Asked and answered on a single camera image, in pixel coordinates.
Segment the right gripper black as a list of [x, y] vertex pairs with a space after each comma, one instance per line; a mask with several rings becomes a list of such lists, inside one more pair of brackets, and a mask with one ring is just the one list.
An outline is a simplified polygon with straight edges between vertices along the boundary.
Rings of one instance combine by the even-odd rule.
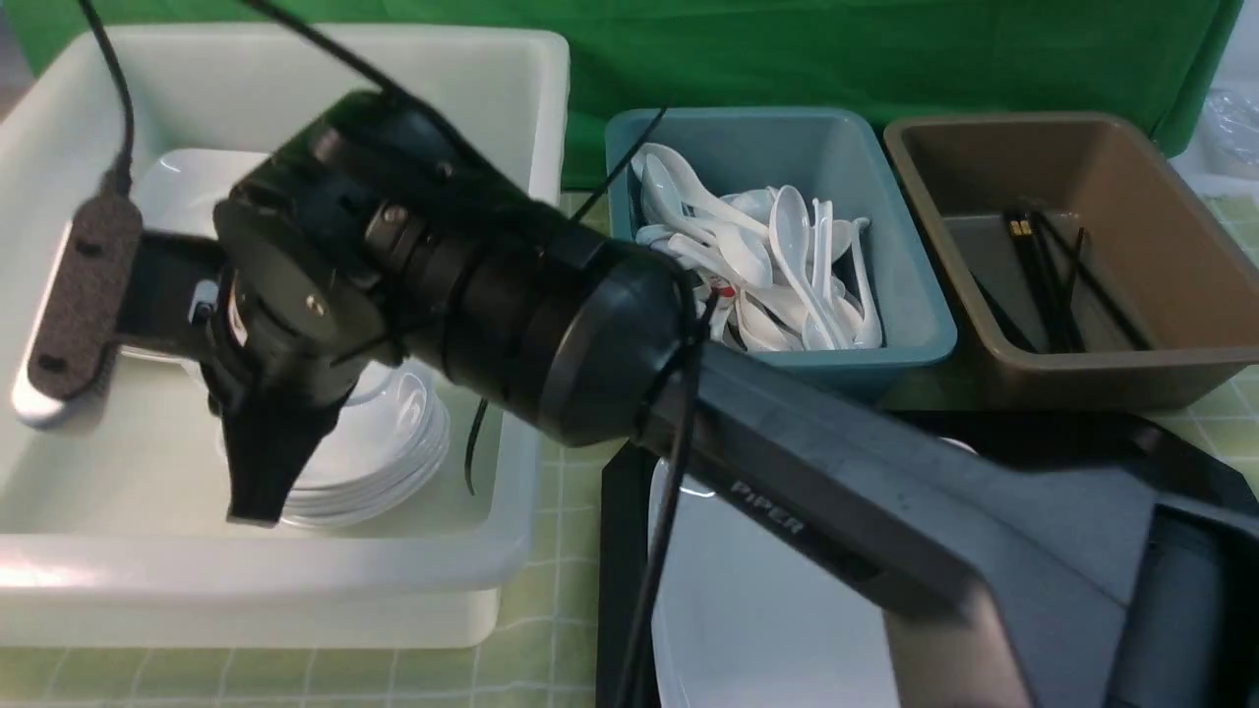
[[229, 273], [201, 375], [223, 414], [229, 523], [277, 525], [360, 378], [381, 389], [405, 363], [365, 247], [384, 202], [341, 173], [248, 173], [212, 210]]

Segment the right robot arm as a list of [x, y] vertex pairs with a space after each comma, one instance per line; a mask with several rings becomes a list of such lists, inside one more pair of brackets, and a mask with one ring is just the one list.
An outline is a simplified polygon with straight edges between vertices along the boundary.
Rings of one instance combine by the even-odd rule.
[[1256, 519], [1020, 472], [709, 341], [687, 275], [353, 92], [212, 212], [232, 522], [273, 527], [371, 360], [567, 446], [630, 438], [896, 617], [903, 705], [1254, 707]]

